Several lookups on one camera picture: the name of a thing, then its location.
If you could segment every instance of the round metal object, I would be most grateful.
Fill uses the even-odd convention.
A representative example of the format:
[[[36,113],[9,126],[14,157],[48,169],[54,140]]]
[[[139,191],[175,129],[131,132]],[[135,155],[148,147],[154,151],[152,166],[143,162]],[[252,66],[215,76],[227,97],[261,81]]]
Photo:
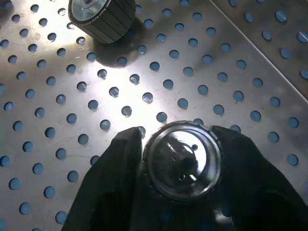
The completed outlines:
[[[100,43],[119,40],[135,17],[135,0],[70,0],[69,18]]]
[[[186,121],[164,126],[144,150],[153,185],[175,201],[199,199],[215,187],[221,173],[220,155],[209,130]]]

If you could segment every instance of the black rubber roller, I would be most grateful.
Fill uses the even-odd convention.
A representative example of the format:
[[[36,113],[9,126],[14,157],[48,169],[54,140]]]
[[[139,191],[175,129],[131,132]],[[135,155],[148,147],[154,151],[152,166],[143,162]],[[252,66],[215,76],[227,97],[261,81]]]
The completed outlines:
[[[135,0],[70,0],[69,18],[74,25],[101,43],[120,39],[131,27]]]

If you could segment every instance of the perforated metal sheet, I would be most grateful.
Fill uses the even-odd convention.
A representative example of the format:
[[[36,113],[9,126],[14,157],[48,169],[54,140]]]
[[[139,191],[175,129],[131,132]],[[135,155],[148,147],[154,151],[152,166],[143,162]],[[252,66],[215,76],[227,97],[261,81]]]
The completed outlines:
[[[0,18],[0,227],[60,230],[94,156],[132,126],[144,128],[146,142],[162,126],[160,112],[166,122],[237,125],[308,203],[306,1],[136,0],[132,31],[104,46],[69,24],[67,0],[12,2]],[[279,10],[284,23],[275,18]]]

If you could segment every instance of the metal plate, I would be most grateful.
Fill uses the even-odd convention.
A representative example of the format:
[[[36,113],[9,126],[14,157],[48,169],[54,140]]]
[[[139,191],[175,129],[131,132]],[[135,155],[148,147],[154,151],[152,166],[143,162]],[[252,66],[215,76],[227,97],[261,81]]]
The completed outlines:
[[[239,5],[243,2],[255,4],[255,17],[263,15],[264,9],[268,7],[273,11],[273,14],[269,14],[272,15],[273,37],[271,43],[267,43],[259,38],[260,32],[265,28],[261,21],[256,20],[250,27],[240,26],[245,23],[245,11],[231,7],[228,0],[221,2],[225,4],[216,6],[204,0],[137,0],[140,7],[137,8],[137,19],[132,26],[134,32],[130,31],[124,39],[108,46],[93,41],[77,28],[68,29],[70,21],[65,13],[68,1],[14,0],[11,7],[8,4],[7,9],[1,8],[3,17],[0,19],[0,40],[3,46],[4,39],[9,42],[0,51],[0,114],[1,128],[4,130],[1,133],[1,155],[10,159],[6,165],[2,157],[2,165],[5,166],[0,167],[0,217],[6,230],[60,230],[62,226],[56,222],[56,214],[59,211],[69,211],[81,181],[91,167],[91,160],[93,163],[92,157],[101,155],[117,132],[132,126],[144,127],[146,133],[143,141],[146,142],[162,126],[156,119],[160,112],[167,115],[167,122],[200,118],[209,126],[221,125],[229,128],[238,125],[243,134],[252,138],[264,156],[285,174],[308,204],[308,102],[300,94],[301,92],[307,96],[308,80],[298,74],[300,70],[308,69],[307,52],[305,53],[308,44],[296,39],[281,38],[289,34],[296,38],[297,31],[301,30],[296,26],[296,20],[292,20],[293,17],[302,19],[303,28],[308,33],[305,21],[307,14],[290,10],[290,20],[276,26],[278,22],[274,18],[274,4],[269,1],[257,4],[254,0],[237,0]],[[37,12],[31,10],[34,4],[39,6]],[[302,0],[294,3],[297,7],[301,4],[307,3]],[[43,18],[47,19],[45,26],[42,26]],[[184,25],[182,31],[176,29],[179,28],[175,27],[178,23]],[[208,30],[209,34],[206,32],[210,27],[215,29],[215,35],[210,35],[214,31],[212,29]],[[20,35],[23,29],[28,30],[25,38]],[[77,44],[79,37],[85,38],[84,44]],[[190,39],[196,39],[197,46],[191,46],[195,41]],[[293,51],[300,51],[302,55],[294,59],[292,55],[288,60],[282,59],[274,53],[284,47],[282,41],[292,55]],[[223,43],[228,43],[231,49],[223,51]],[[35,52],[28,50],[31,44],[36,44]],[[140,45],[147,48],[146,53],[142,54],[144,49],[139,49],[141,53],[137,51]],[[60,48],[65,49],[65,55],[57,54],[63,54],[64,50],[59,50]],[[169,56],[173,50],[179,53],[176,59]],[[88,55],[91,52],[96,54],[94,61],[88,60],[93,57]],[[8,62],[12,55],[17,57],[14,64]],[[38,63],[40,60],[46,61],[45,67],[38,67],[45,64]],[[245,69],[237,67],[238,60],[245,61]],[[152,62],[160,64],[157,71],[151,70]],[[67,70],[71,70],[72,64],[76,71],[71,74]],[[193,69],[192,76],[183,73],[186,67]],[[102,69],[107,72],[106,78],[98,77],[98,71]],[[21,71],[26,74],[22,81],[16,77]],[[228,75],[225,82],[218,80],[221,72]],[[140,77],[138,84],[130,82],[132,75]],[[46,83],[49,77],[56,79],[53,86]],[[255,78],[262,80],[262,87],[253,85]],[[173,88],[169,90],[164,87],[167,79],[173,81]],[[77,89],[80,82],[86,84],[85,91],[83,83],[79,85],[81,91]],[[206,95],[198,92],[201,85],[207,87]],[[117,97],[110,95],[112,87],[118,88]],[[31,99],[26,97],[29,89],[35,91]],[[237,102],[233,98],[235,91],[242,92],[242,101]],[[149,94],[144,98],[147,102],[143,100],[143,95],[147,92],[153,96],[151,103],[148,101],[148,96],[151,98]],[[66,101],[58,104],[56,98],[61,94],[66,96]],[[27,95],[31,97],[33,92],[30,91]],[[278,107],[270,104],[271,97],[279,98]],[[178,106],[178,100],[183,98],[188,102],[188,107],[184,109]],[[88,108],[91,100],[98,102],[97,109]],[[7,102],[13,103],[11,111],[4,110]],[[181,101],[180,105],[186,107],[185,103]],[[215,105],[223,106],[223,114],[214,113]],[[132,109],[129,117],[121,112],[125,106]],[[44,116],[36,117],[35,111],[40,107],[45,110]],[[251,119],[252,111],[259,111],[259,121]],[[77,115],[74,124],[66,121],[71,113]],[[290,126],[291,117],[296,118],[290,121],[293,127],[299,122],[297,128]],[[106,131],[100,127],[103,120],[111,123]],[[15,127],[18,131],[13,129],[16,121],[22,121],[22,130],[18,130],[20,126]],[[54,128],[53,138],[45,136],[47,128]],[[272,131],[279,135],[276,143],[270,141],[277,138],[275,133],[270,133]],[[87,134],[89,138],[85,145],[78,142],[81,134]],[[23,145],[27,141],[33,144],[30,152],[23,151]],[[66,150],[64,159],[56,157],[59,148]],[[36,163],[43,165],[40,174],[33,173]],[[72,170],[79,175],[76,182],[68,181],[68,173]],[[9,188],[9,182],[13,178],[19,179],[19,188],[16,190]],[[55,189],[53,198],[44,196],[47,186]],[[27,213],[26,215],[19,211],[24,202],[31,205],[28,213],[27,207],[23,207],[22,212]]]

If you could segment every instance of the cylindrical object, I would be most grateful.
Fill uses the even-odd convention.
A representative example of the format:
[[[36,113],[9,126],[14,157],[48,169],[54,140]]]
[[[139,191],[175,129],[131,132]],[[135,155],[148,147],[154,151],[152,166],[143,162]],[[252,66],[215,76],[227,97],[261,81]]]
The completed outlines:
[[[70,0],[69,18],[100,43],[119,40],[135,17],[135,0]]]
[[[143,155],[151,184],[174,201],[200,199],[220,178],[221,153],[215,134],[191,122],[161,128]]]

